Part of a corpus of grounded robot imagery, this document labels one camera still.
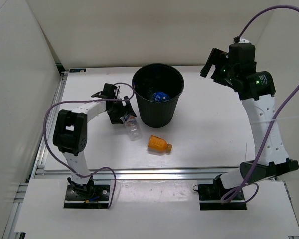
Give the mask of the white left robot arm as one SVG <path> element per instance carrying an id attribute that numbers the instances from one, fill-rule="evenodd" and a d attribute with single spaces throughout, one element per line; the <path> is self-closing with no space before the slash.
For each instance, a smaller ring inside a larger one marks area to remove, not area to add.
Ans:
<path id="1" fill-rule="evenodd" d="M 83 199 L 93 197 L 95 188 L 84 149 L 88 140 L 88 123 L 99 114 L 106 112 L 111 124 L 124 124 L 127 116 L 136 116 L 128 96 L 119 96 L 120 83 L 105 83 L 103 90 L 73 110 L 60 110 L 53 134 L 53 145 L 58 148 L 71 171 L 68 179 L 73 189 Z"/>

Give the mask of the aluminium left side rail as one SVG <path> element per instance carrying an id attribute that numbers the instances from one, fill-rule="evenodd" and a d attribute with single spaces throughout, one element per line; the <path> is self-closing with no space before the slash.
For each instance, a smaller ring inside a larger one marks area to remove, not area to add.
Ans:
<path id="1" fill-rule="evenodd" d="M 56 67 L 57 67 L 57 70 L 61 77 L 59 86 L 57 88 L 56 95 L 55 95 L 55 102 L 57 103 L 57 102 L 61 101 L 61 97 L 63 95 L 64 85 L 65 85 L 65 82 L 67 79 L 68 71 L 63 67 L 63 65 L 61 63 L 56 63 Z"/>

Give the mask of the blue label water bottle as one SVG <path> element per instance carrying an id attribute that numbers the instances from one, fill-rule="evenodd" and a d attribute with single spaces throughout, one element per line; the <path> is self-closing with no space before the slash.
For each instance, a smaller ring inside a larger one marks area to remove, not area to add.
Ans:
<path id="1" fill-rule="evenodd" d="M 170 100 L 170 96 L 162 91 L 155 92 L 152 96 L 154 102 L 165 102 Z"/>

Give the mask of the white orange label bottle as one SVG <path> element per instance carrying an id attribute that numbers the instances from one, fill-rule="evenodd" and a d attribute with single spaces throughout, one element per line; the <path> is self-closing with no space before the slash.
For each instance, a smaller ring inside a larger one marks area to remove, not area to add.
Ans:
<path id="1" fill-rule="evenodd" d="M 135 116 L 127 114 L 121 117 L 121 120 L 128 132 L 128 136 L 131 141 L 136 141 L 141 138 L 140 127 Z"/>

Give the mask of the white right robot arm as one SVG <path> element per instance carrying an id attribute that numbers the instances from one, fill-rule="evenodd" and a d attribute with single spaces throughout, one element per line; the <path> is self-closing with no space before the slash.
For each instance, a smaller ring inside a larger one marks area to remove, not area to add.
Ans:
<path id="1" fill-rule="evenodd" d="M 234 43 L 225 52 L 213 48 L 200 75 L 206 77 L 215 67 L 211 79 L 234 90 L 247 113 L 255 147 L 255 159 L 242 162 L 238 169 L 214 179 L 214 194 L 227 198 L 232 189 L 246 186 L 298 170 L 296 160 L 284 148 L 275 110 L 275 85 L 271 74 L 258 72 L 256 48 L 251 43 Z"/>

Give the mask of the orange juice bottle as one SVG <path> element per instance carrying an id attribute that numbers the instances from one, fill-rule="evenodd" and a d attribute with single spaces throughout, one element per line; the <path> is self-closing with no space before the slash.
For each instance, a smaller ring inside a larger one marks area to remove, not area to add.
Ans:
<path id="1" fill-rule="evenodd" d="M 164 139 L 151 135 L 148 144 L 148 151 L 157 154 L 169 154 L 172 150 L 172 145 L 167 143 Z"/>

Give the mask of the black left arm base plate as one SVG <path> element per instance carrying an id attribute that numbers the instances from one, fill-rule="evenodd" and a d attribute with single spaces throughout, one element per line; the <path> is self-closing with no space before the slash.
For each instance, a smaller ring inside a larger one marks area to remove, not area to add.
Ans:
<path id="1" fill-rule="evenodd" d="M 63 208 L 108 209 L 110 188 L 109 184 L 94 184 L 89 182 L 88 188 L 79 189 L 74 184 L 68 183 Z"/>

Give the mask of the black plastic waste bin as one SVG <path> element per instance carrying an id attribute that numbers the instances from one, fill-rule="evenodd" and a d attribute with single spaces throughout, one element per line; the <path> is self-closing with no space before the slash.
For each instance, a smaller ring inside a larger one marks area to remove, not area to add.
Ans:
<path id="1" fill-rule="evenodd" d="M 149 64 L 136 71 L 132 78 L 141 120 L 149 127 L 168 125 L 176 109 L 177 101 L 184 89 L 181 73 L 166 64 Z M 154 102 L 152 96 L 162 91 L 170 96 L 169 101 Z"/>

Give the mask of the aluminium front table rail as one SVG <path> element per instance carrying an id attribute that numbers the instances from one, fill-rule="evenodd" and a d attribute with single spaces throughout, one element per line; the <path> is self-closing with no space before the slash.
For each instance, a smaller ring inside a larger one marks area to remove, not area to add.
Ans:
<path id="1" fill-rule="evenodd" d="M 205 168 L 161 168 L 116 170 L 118 180 L 211 180 L 217 175 L 231 172 L 235 167 Z M 68 170 L 36 169 L 33 179 L 65 179 L 71 176 Z"/>

